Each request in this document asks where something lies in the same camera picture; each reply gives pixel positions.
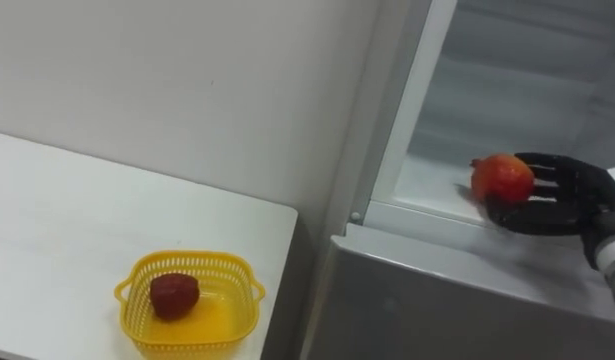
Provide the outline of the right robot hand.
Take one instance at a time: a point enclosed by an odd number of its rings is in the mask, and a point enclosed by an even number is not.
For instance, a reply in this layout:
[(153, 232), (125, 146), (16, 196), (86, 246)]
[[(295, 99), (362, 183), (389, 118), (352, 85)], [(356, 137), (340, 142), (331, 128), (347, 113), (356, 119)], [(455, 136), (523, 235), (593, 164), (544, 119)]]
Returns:
[(545, 183), (518, 204), (488, 195), (485, 208), (494, 224), (527, 235), (615, 233), (615, 180), (607, 170), (567, 156), (517, 156)]

